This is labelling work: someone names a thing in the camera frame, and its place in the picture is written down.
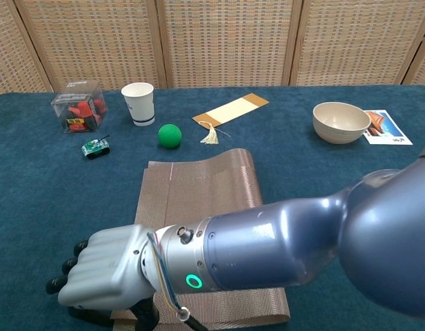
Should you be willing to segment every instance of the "paper cup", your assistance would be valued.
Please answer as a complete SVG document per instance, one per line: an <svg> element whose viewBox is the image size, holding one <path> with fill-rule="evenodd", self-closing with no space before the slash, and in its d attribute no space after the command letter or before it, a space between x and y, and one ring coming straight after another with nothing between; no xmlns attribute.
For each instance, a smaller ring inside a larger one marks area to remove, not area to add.
<svg viewBox="0 0 425 331"><path fill-rule="evenodd" d="M149 83L131 83L121 90L136 126L149 126L155 121L154 89Z"/></svg>

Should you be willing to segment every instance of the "gray robot arm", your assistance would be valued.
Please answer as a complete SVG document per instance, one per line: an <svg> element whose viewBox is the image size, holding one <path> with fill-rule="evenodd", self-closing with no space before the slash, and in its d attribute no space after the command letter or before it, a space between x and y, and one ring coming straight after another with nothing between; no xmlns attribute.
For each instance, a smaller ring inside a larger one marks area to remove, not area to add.
<svg viewBox="0 0 425 331"><path fill-rule="evenodd" d="M302 285L338 256L366 297L425 319L425 152L401 171L373 172L329 197L156 232L141 225L97 232L59 302L116 310L164 291L150 233L177 294Z"/></svg>

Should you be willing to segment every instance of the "blue table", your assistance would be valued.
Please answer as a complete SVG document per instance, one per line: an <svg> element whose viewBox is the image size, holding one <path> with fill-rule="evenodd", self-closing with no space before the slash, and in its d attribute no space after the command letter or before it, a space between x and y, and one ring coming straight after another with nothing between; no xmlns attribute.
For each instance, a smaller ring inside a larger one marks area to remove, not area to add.
<svg viewBox="0 0 425 331"><path fill-rule="evenodd" d="M270 103L220 127L220 144L191 117L254 92ZM231 148L254 158L266 203L335 192L363 174L403 168L425 146L425 86L211 88L155 91L156 122L138 128L118 91L105 94L108 114L98 133L64 134L50 102L54 94L0 96L0 330L101 330L71 319L44 290L72 246L92 233L134 221L149 160L193 161ZM312 109L343 101L386 109L413 146L347 146L319 139ZM157 144L165 123L183 132L179 148ZM94 161L80 147L110 134L112 152ZM251 330L425 330L425 323L367 301L338 261L300 288L287 289L288 325Z"/></svg>

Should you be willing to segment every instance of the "toy car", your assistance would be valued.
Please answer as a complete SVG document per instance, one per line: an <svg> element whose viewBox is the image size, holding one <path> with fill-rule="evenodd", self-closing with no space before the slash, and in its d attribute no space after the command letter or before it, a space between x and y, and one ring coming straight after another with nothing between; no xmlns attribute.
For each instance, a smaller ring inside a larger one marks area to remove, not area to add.
<svg viewBox="0 0 425 331"><path fill-rule="evenodd" d="M106 140L107 137L109 136L87 141L86 144L82 146L83 155L88 159L93 160L97 157L108 154L110 152L110 145L108 145Z"/></svg>

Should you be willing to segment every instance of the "woven mat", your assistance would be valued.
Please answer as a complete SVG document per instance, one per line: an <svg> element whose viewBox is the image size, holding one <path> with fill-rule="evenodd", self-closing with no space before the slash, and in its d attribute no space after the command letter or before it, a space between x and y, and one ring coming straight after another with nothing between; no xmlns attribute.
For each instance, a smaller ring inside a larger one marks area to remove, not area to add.
<svg viewBox="0 0 425 331"><path fill-rule="evenodd" d="M246 150L229 150L203 161L150 162L135 223L157 229L261 203L253 159ZM178 299L210 330L282 323L290 318L283 288L183 294ZM155 295L155 304L160 311L156 331L190 330L167 308L161 294ZM131 312L113 312L112 318L116 319L113 330L134 330Z"/></svg>

